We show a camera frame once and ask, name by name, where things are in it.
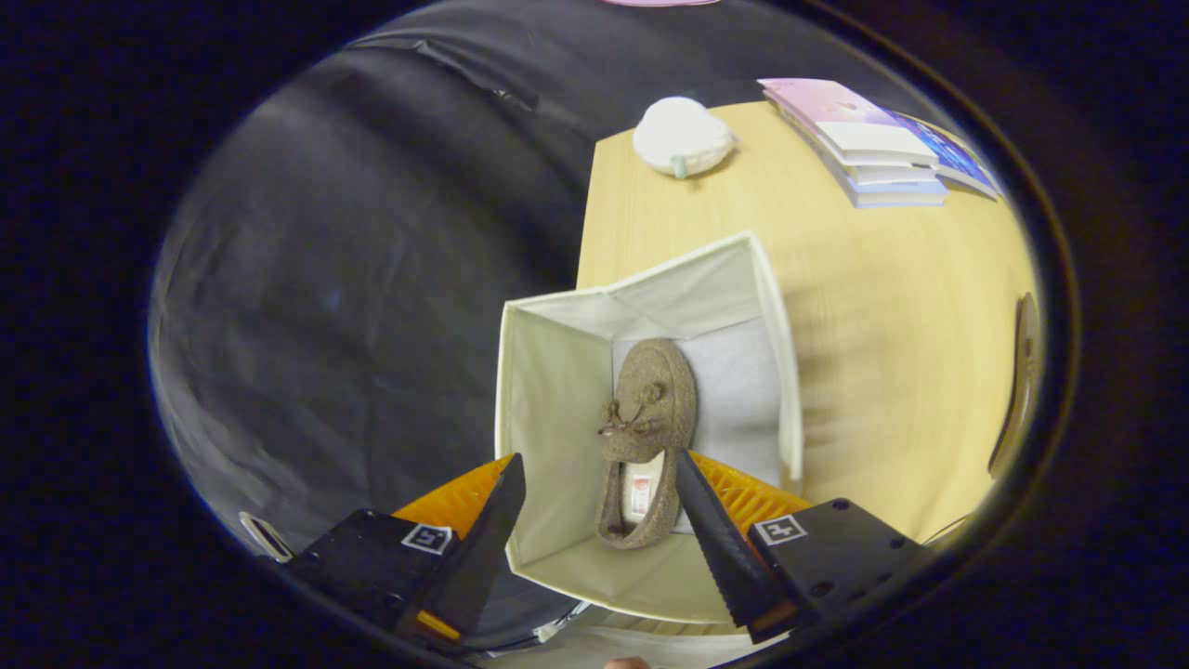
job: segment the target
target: slipper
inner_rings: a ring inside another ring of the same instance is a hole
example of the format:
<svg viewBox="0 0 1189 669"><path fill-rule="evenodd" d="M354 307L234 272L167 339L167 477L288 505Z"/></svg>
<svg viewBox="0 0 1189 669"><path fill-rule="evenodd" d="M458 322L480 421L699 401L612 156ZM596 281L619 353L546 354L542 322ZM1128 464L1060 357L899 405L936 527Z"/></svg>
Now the slipper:
<svg viewBox="0 0 1189 669"><path fill-rule="evenodd" d="M597 532L614 548L638 549L677 523L675 456L693 438L698 392L677 346L646 340L628 352L616 398L603 408L599 429L606 467Z"/></svg>

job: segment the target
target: book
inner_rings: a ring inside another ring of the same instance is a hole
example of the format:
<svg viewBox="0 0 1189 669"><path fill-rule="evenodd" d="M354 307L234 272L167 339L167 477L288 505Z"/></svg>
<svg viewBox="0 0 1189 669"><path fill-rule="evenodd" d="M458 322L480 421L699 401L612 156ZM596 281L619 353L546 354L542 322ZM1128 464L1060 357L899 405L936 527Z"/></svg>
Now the book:
<svg viewBox="0 0 1189 669"><path fill-rule="evenodd" d="M848 165L938 164L917 134L862 95L836 81L761 78L759 82Z"/></svg>
<svg viewBox="0 0 1189 669"><path fill-rule="evenodd" d="M929 170L931 175L929 178L912 182L899 182L899 183L858 183L853 176L847 172L847 168L832 159L829 150L822 144L814 141L811 137L805 134L805 126L795 119L795 116L782 107L776 105L776 109L780 112L781 118L784 118L801 137L805 143L810 145L811 149L822 159L822 164L825 165L826 170L833 176L838 185L842 187L847 196L850 197L850 203L856 208L869 208L869 207L938 207L945 202L945 195L949 190L945 185L937 179L932 170Z"/></svg>
<svg viewBox="0 0 1189 669"><path fill-rule="evenodd" d="M898 165L843 165L855 183L912 183L937 178L937 170L912 163Z"/></svg>
<svg viewBox="0 0 1189 669"><path fill-rule="evenodd" d="M999 198L999 195L1002 194L990 172L979 163L979 159L965 146L912 116L899 112L888 112L888 114L919 137L921 141L929 144L929 147L937 153L938 176L974 188L990 198Z"/></svg>

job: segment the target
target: wooden table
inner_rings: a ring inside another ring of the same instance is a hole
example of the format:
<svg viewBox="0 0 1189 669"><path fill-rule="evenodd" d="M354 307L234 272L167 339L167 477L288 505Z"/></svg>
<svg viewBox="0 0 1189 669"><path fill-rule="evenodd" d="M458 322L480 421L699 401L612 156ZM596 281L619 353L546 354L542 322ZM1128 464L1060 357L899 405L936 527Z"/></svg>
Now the wooden table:
<svg viewBox="0 0 1189 669"><path fill-rule="evenodd" d="M1044 313L1021 226L960 185L943 207L856 209L768 102L712 112L738 150L684 181L648 168L631 131L598 143L578 288L755 231L797 351L804 497L847 497L924 541L992 484L1017 298Z"/></svg>

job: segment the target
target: fabric bin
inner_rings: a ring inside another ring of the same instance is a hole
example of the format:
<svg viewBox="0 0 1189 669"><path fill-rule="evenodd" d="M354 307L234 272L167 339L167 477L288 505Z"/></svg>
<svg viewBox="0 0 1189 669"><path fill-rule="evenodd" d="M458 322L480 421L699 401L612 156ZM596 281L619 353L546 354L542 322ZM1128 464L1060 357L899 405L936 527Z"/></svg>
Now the fabric bin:
<svg viewBox="0 0 1189 669"><path fill-rule="evenodd" d="M740 336L724 336L732 327ZM748 332L751 341L740 339ZM767 340L767 351L755 345L756 332ZM612 611L677 623L729 623L691 534L672 534L636 550L606 547L594 535L604 468L598 417L614 395L614 352L652 337L673 340L687 352L699 393L691 448L799 492L801 412L788 316L759 238L743 232L611 285L504 304L495 457L522 454L527 484L508 562L524 579ZM713 347L709 359L707 343ZM706 377L737 367L711 365L730 355L767 356L770 362L753 361L760 364L753 368L770 380ZM730 412L721 411L725 405ZM743 442L732 437L757 433L750 419L732 424L732 417L756 412L770 412L760 437L770 444L765 448L779 473L754 471L755 454L742 453ZM699 446L699 434L711 440Z"/></svg>

